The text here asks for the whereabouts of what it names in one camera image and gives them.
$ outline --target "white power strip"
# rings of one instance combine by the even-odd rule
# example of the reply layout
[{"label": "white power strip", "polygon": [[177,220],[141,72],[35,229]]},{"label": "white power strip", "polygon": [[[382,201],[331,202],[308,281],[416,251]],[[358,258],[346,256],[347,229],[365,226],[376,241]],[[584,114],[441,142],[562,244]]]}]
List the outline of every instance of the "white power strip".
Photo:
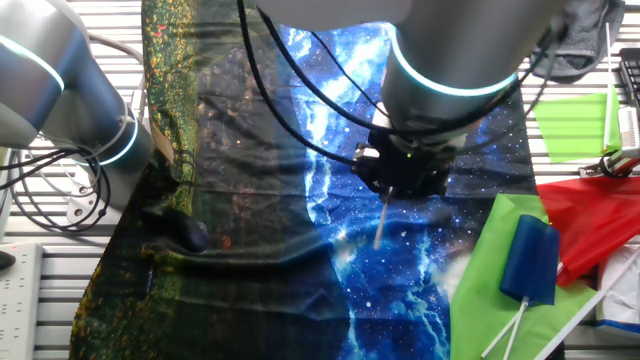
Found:
[{"label": "white power strip", "polygon": [[16,263],[0,271],[0,360],[31,360],[35,346],[42,246],[0,245]]}]

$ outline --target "gray cloth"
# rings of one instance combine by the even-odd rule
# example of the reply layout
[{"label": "gray cloth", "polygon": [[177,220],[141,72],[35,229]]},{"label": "gray cloth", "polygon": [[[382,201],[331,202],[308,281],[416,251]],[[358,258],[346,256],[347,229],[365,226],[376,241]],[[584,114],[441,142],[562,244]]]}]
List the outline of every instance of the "gray cloth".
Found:
[{"label": "gray cloth", "polygon": [[[607,56],[606,23],[609,23],[611,43],[618,35],[624,17],[622,0],[569,0],[567,15],[571,21],[566,38],[557,50],[551,80],[573,83],[591,71]],[[532,61],[539,56],[532,54]],[[547,58],[533,72],[544,77],[549,68]]]}]

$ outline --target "green flag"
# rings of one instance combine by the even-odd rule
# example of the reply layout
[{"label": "green flag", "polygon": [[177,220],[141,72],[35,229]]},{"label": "green flag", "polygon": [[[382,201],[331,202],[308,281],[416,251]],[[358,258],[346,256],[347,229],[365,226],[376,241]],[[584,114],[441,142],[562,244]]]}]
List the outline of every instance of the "green flag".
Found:
[{"label": "green flag", "polygon": [[[615,87],[610,96],[613,102],[608,151],[621,148],[620,102]],[[552,163],[602,156],[607,93],[541,101],[533,113]]]},{"label": "green flag", "polygon": [[[451,359],[480,359],[520,303],[500,292],[502,274],[520,215],[533,215],[548,222],[537,196],[496,197],[493,209],[473,251],[469,265],[451,301]],[[555,305],[538,305],[522,316],[511,350],[511,359],[529,360],[560,332],[564,325],[595,294],[575,282],[556,287]],[[507,332],[487,359],[502,359],[511,331]]]}]

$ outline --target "red flag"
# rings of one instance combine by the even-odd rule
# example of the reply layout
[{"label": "red flag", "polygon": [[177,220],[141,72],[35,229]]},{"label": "red flag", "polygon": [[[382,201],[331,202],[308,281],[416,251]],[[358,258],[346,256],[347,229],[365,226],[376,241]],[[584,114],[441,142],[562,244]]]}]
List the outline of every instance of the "red flag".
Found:
[{"label": "red flag", "polygon": [[640,234],[640,177],[560,181],[538,186],[538,193],[560,231],[558,285],[570,284]]}]

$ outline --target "galaxy print fabric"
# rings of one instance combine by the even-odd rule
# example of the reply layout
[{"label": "galaxy print fabric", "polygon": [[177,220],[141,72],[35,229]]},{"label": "galaxy print fabric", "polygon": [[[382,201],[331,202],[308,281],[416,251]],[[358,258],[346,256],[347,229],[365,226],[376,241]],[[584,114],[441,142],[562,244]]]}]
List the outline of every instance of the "galaxy print fabric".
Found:
[{"label": "galaxy print fabric", "polygon": [[[306,31],[285,28],[290,52],[322,91],[348,111],[371,118],[373,108],[341,76]],[[381,24],[322,34],[341,65],[369,94],[380,93],[388,55]],[[368,131],[320,103],[297,79],[293,103],[307,139],[349,156]],[[520,94],[497,109],[468,144],[485,141],[523,116]],[[460,157],[447,197],[394,202],[381,249],[372,249],[382,203],[344,165],[307,152],[307,211],[347,296],[352,319],[339,359],[447,359],[449,299],[498,192],[534,193],[529,149],[521,128],[481,154]]]}]

